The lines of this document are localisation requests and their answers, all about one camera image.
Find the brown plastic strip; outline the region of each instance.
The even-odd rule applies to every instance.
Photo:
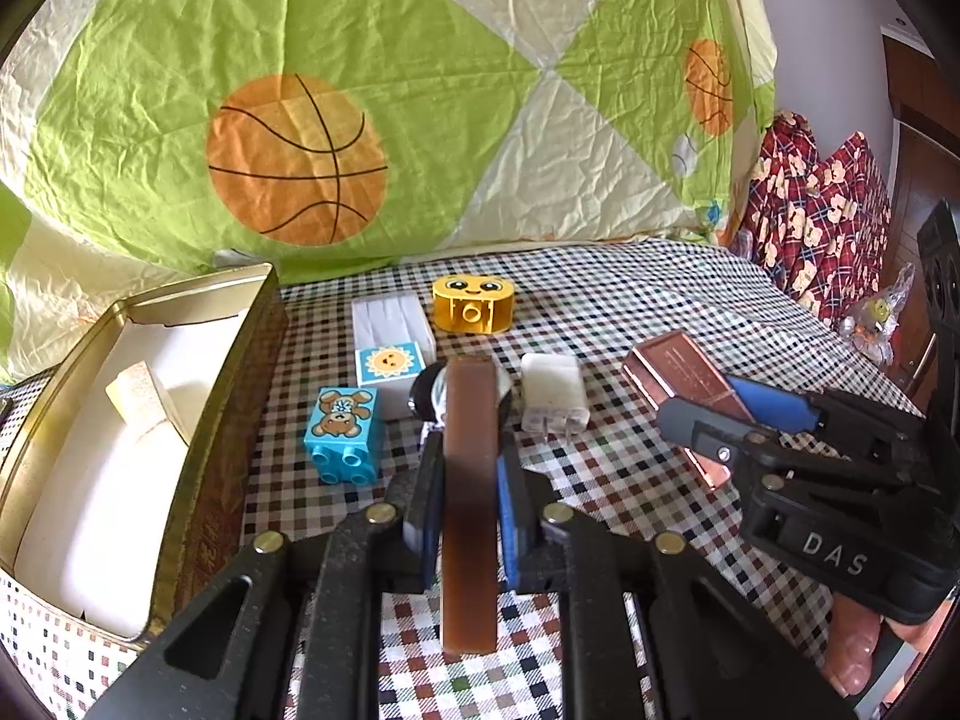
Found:
[[[457,357],[446,367],[445,504],[440,558],[443,651],[496,651],[496,367]]]

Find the teddy bear sticker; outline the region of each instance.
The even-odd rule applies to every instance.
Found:
[[[371,417],[370,409],[360,404],[371,400],[373,396],[363,389],[349,395],[340,394],[336,389],[324,392],[317,401],[323,418],[313,426],[313,435],[355,439],[363,432],[357,420]]]

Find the green and cream bedding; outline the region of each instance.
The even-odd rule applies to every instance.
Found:
[[[47,0],[0,68],[0,380],[215,266],[721,241],[775,59],[761,0]]]

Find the yellow lego stud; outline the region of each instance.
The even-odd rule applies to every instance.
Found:
[[[514,321],[514,296],[498,276],[443,276],[433,283],[433,322],[448,333],[501,333]]]

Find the smiley face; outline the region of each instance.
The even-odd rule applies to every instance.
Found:
[[[447,300],[506,300],[514,296],[514,285],[499,276],[454,274],[438,278],[433,293]]]
[[[414,365],[413,355],[406,349],[388,346],[379,349],[367,359],[367,372],[373,376],[391,378],[402,376]]]

